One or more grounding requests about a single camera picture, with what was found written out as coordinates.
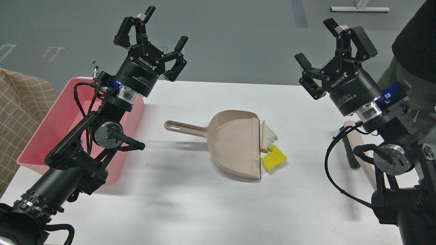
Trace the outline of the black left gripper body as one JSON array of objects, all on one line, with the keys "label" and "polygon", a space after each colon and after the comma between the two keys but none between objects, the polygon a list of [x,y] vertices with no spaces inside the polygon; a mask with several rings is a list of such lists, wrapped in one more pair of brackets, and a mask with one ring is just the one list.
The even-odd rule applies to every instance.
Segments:
[{"label": "black left gripper body", "polygon": [[126,49],[128,55],[117,72],[117,82],[148,97],[159,76],[166,71],[165,64],[160,62],[164,53],[151,42]]}]

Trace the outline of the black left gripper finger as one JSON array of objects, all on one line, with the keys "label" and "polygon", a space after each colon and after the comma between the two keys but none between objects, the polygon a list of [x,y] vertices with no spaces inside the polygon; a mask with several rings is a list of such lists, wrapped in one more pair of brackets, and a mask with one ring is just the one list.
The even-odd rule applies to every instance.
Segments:
[{"label": "black left gripper finger", "polygon": [[160,58],[160,62],[163,64],[173,60],[175,61],[173,66],[163,73],[163,76],[166,80],[174,82],[187,65],[187,61],[184,59],[184,55],[182,54],[182,49],[184,48],[184,45],[187,43],[188,39],[189,38],[187,36],[181,36],[173,52],[166,53]]},{"label": "black left gripper finger", "polygon": [[137,17],[125,17],[120,25],[117,34],[114,37],[114,45],[129,48],[131,46],[129,33],[132,28],[135,28],[135,39],[137,44],[146,45],[148,43],[148,35],[146,33],[146,24],[151,19],[155,6],[149,6],[145,13],[139,14]]}]

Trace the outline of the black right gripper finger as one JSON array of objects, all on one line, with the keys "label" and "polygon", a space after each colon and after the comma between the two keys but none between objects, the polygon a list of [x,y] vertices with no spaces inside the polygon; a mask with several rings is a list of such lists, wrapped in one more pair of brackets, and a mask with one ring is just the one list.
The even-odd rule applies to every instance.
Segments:
[{"label": "black right gripper finger", "polygon": [[364,62],[377,55],[377,49],[361,26],[340,26],[332,18],[325,19],[323,24],[336,38],[335,58]]},{"label": "black right gripper finger", "polygon": [[333,89],[330,87],[333,80],[333,73],[331,71],[313,68],[303,53],[296,54],[295,59],[302,68],[299,83],[313,99],[318,100],[327,93],[331,94],[333,92]]}]

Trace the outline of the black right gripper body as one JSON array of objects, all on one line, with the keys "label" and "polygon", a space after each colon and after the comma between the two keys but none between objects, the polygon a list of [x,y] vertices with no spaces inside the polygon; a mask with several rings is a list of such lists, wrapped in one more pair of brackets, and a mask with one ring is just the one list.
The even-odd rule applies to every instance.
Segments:
[{"label": "black right gripper body", "polygon": [[322,88],[343,116],[355,113],[360,107],[379,99],[382,90],[362,67],[361,60],[349,55],[334,57],[323,68],[329,80]]}]

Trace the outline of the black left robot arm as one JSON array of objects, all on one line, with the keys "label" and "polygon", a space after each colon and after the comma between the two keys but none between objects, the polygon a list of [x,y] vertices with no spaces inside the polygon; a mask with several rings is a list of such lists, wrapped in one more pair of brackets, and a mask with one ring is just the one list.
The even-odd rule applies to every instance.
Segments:
[{"label": "black left robot arm", "polygon": [[117,152],[145,148],[125,134],[122,117],[132,111],[138,96],[148,97],[160,76],[174,82],[187,64],[182,54],[187,36],[170,53],[148,40],[146,24],[155,9],[149,6],[145,13],[123,19],[113,43],[128,55],[116,75],[95,67],[92,82],[74,86],[73,98],[83,118],[46,155],[48,171],[12,207],[1,204],[2,245],[43,245],[50,232],[59,230],[68,232],[64,244],[72,244],[74,227],[51,224],[51,217],[64,211],[64,202],[100,188]]}]

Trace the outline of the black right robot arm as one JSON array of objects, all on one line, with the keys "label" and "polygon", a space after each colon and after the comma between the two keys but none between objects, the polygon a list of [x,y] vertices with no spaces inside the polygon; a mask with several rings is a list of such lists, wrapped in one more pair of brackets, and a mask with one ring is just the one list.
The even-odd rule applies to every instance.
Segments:
[{"label": "black right robot arm", "polygon": [[359,118],[354,126],[344,127],[327,149],[324,165],[329,181],[333,182],[328,171],[333,147],[359,127],[366,134],[376,131],[383,143],[352,147],[357,157],[375,167],[371,203],[339,191],[371,208],[381,224],[397,226],[404,245],[434,245],[435,154],[406,120],[411,85],[400,80],[381,89],[361,65],[377,54],[364,29],[340,26],[332,18],[323,23],[336,39],[335,54],[321,69],[313,68],[304,54],[296,54],[303,69],[299,82],[313,99],[329,94],[343,116]]}]

